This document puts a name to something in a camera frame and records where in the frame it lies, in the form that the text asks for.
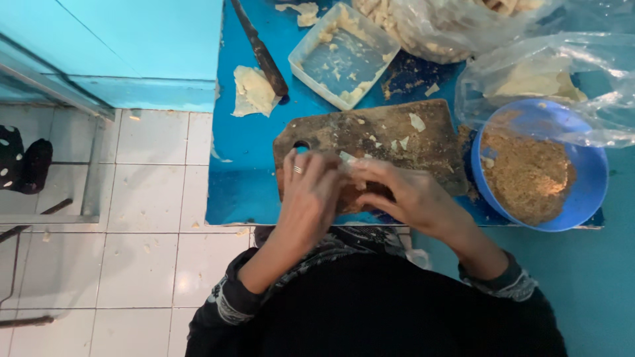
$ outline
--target sleeve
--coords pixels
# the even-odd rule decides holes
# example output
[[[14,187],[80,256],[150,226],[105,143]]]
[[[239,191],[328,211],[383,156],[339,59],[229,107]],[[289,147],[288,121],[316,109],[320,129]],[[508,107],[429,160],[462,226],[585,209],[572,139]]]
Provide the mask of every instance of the sleeve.
[[[509,266],[493,280],[469,276],[459,264],[460,279],[484,293],[463,299],[456,323],[468,355],[566,356],[551,304],[538,282],[505,252]]]
[[[251,320],[262,303],[263,294],[254,294],[238,280],[238,271],[258,248],[249,248],[227,267],[203,306],[189,324],[186,356],[237,355],[243,324]]]
[[[480,292],[494,297],[512,299],[516,302],[529,300],[534,291],[538,288],[538,281],[532,278],[526,270],[524,270],[516,258],[509,252],[504,251],[509,266],[503,274],[493,280],[481,280],[473,276],[469,276],[465,267],[458,265],[458,274],[461,281],[473,286]]]

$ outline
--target wooden cutting board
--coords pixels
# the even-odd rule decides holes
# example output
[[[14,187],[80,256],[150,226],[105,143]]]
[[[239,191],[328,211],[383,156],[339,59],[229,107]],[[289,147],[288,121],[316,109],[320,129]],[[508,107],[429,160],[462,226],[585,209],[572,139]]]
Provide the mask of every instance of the wooden cutting board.
[[[411,124],[410,114],[418,115],[425,124],[419,132]],[[404,150],[400,140],[408,137]],[[391,142],[397,140],[397,148]],[[292,147],[307,146],[310,150],[341,151],[363,158],[390,161],[397,167],[430,172],[452,196],[467,193],[467,178],[457,145],[457,136],[450,120],[448,103],[443,99],[422,100],[355,111],[296,118],[274,140],[274,160],[280,200],[284,196],[283,160]],[[392,198],[390,190],[377,183],[368,183],[364,191],[355,185],[343,188],[338,202],[339,213],[361,212],[354,202],[364,192],[375,192]]]

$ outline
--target plastic bowl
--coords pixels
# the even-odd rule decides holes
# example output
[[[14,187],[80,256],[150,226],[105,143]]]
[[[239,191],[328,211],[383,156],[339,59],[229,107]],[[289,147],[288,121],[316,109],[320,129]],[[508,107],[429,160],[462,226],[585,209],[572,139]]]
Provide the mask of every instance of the plastic bowl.
[[[569,108],[555,102],[542,99],[525,99],[509,103],[494,112],[490,117],[506,111],[519,111],[521,114],[513,119],[517,123],[531,123],[536,118],[542,121],[553,121],[554,126],[559,131],[588,131],[591,127],[582,118]],[[608,160],[604,149],[597,147],[582,147],[573,144],[565,144],[565,150],[569,160],[577,170],[577,180],[571,187],[569,196],[566,198],[563,211],[555,219],[541,223],[537,226],[530,226],[512,217],[494,197],[489,185],[483,175],[481,167],[481,155],[488,152],[488,148],[481,148],[481,138],[483,129],[487,127],[485,123],[474,139],[472,146],[472,170],[474,180],[479,192],[485,200],[501,215],[510,221],[521,226],[543,232],[561,232],[571,229],[584,223],[591,218],[606,196],[608,188]],[[553,130],[546,126],[541,126],[544,137],[549,137],[549,132]]]

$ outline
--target plastic container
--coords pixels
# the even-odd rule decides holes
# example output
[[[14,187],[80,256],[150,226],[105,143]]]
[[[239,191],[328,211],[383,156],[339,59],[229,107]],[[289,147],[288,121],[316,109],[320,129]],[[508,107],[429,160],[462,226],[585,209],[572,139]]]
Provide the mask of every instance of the plastic container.
[[[506,111],[519,111],[521,114],[512,120],[517,125],[528,125],[537,118],[547,120],[558,126],[557,130],[586,131],[591,127],[569,108],[555,102],[542,99],[526,99],[509,103],[492,114],[496,116]],[[541,126],[539,130],[549,131],[549,127]],[[577,180],[571,187],[566,198],[563,211],[555,219],[529,226],[512,217],[498,203],[483,175],[481,155],[492,157],[488,148],[481,147],[483,128],[481,128],[472,146],[472,170],[479,192],[485,200],[501,215],[521,226],[543,232],[560,232],[584,223],[602,205],[608,188],[608,161],[604,149],[597,147],[582,147],[573,144],[565,145],[569,160],[577,170]]]
[[[337,3],[289,55],[291,72],[329,103],[353,109],[401,46],[350,6]]]

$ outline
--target blue tabletop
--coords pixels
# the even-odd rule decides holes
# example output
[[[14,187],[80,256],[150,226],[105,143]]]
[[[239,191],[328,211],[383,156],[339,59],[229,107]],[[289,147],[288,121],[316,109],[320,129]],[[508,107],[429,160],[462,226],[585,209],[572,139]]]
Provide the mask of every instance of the blue tabletop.
[[[242,0],[243,8],[259,32],[289,86],[290,101],[274,108],[269,118],[250,114],[231,116],[236,100],[234,69],[239,65],[257,67],[251,45],[230,1],[223,7],[222,44],[218,59],[217,81],[220,96],[216,100],[213,120],[213,154],[210,156],[210,175],[206,221],[208,224],[275,224],[280,199],[273,176],[273,141],[292,119],[339,111],[291,74],[288,55],[308,32],[297,26],[293,10],[276,11],[273,0]],[[330,7],[331,0],[316,1],[320,8]],[[326,13],[320,10],[319,17]],[[402,104],[417,100],[443,98],[454,111],[454,89],[464,64],[439,65],[399,52],[388,70],[360,101],[355,109]],[[427,89],[437,83],[440,90],[430,97]],[[392,94],[386,99],[384,90]],[[466,154],[466,173],[471,179],[469,153]],[[480,226],[513,226],[500,216],[485,200],[475,202],[467,196],[455,198]],[[343,215],[336,224],[400,224],[387,214],[375,211]],[[601,227],[602,211],[598,211],[583,226]]]

